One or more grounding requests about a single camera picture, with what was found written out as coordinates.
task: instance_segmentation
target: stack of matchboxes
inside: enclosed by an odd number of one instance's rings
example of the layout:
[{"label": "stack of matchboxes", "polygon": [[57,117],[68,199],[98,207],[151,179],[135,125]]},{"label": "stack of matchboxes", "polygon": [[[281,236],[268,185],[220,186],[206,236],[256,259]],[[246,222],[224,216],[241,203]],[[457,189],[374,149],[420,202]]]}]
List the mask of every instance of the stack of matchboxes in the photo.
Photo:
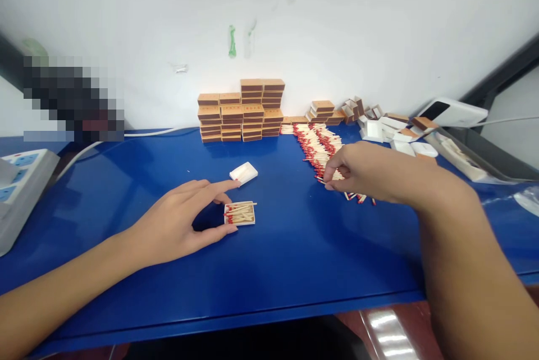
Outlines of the stack of matchboxes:
[{"label": "stack of matchboxes", "polygon": [[203,93],[198,98],[203,143],[256,141],[278,136],[284,117],[281,79],[242,79],[241,93]]},{"label": "stack of matchboxes", "polygon": [[335,110],[335,105],[330,101],[313,101],[305,115],[309,123],[323,123],[328,126],[339,125],[344,117],[343,112]]}]

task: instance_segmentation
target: green object on wall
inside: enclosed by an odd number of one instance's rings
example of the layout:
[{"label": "green object on wall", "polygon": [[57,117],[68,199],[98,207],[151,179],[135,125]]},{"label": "green object on wall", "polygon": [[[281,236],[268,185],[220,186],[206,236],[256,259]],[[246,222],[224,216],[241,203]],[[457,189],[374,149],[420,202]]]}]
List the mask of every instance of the green object on wall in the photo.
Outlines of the green object on wall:
[{"label": "green object on wall", "polygon": [[33,38],[25,38],[22,41],[22,44],[26,47],[26,50],[32,57],[39,57],[39,58],[32,58],[33,64],[35,66],[42,66],[47,67],[49,66],[49,53],[43,47],[39,41]]},{"label": "green object on wall", "polygon": [[229,26],[229,33],[230,33],[229,57],[230,58],[236,58],[236,40],[234,39],[234,32],[236,32],[236,28],[233,25],[230,25]]}]

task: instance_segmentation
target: pile of matches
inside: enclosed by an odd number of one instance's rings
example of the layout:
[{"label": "pile of matches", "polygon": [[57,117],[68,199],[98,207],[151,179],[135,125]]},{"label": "pile of matches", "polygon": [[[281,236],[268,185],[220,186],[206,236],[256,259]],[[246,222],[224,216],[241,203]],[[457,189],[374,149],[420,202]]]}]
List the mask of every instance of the pile of matches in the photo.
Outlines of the pile of matches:
[{"label": "pile of matches", "polygon": [[[284,129],[281,128],[282,133],[283,130],[289,131],[287,127]],[[325,185],[326,183],[323,178],[327,161],[342,148],[341,138],[332,131],[329,131],[324,124],[294,124],[293,134],[298,137],[298,141],[302,145],[302,150],[305,153],[304,161],[310,162],[316,171],[315,178]],[[344,177],[336,170],[332,179],[340,180],[344,179]],[[367,199],[367,196],[364,194],[346,192],[343,192],[343,194],[348,201],[357,197],[358,204],[363,204],[365,199]],[[372,204],[374,206],[376,205],[374,199],[372,199]]]},{"label": "pile of matches", "polygon": [[225,205],[225,224],[253,225],[254,206],[253,202],[239,202]]}]

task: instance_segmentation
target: wrist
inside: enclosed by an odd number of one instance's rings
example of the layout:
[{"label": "wrist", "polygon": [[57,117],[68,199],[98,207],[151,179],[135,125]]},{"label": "wrist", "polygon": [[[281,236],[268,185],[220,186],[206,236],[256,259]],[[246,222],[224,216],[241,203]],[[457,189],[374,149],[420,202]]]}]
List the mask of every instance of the wrist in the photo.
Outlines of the wrist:
[{"label": "wrist", "polygon": [[428,186],[410,204],[418,213],[454,212],[479,203],[475,190],[449,172],[427,181]]},{"label": "wrist", "polygon": [[148,267],[149,264],[141,257],[136,244],[132,243],[127,231],[112,235],[103,243],[109,246],[116,262],[122,263],[127,272],[134,273]]}]

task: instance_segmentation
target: white device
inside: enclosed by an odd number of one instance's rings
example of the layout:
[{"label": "white device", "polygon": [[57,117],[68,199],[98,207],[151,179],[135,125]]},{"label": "white device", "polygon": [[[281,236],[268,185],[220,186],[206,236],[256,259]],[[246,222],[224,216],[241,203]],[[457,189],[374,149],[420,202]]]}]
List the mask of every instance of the white device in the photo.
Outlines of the white device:
[{"label": "white device", "polygon": [[427,143],[412,143],[410,144],[414,149],[416,154],[430,156],[436,158],[438,156],[438,151],[434,147]]},{"label": "white device", "polygon": [[13,246],[60,158],[47,149],[38,149],[0,160],[2,173],[16,169],[11,182],[0,185],[0,256],[4,256]]},{"label": "white device", "polygon": [[470,127],[488,116],[488,110],[449,98],[436,98],[419,114],[440,127]]}]

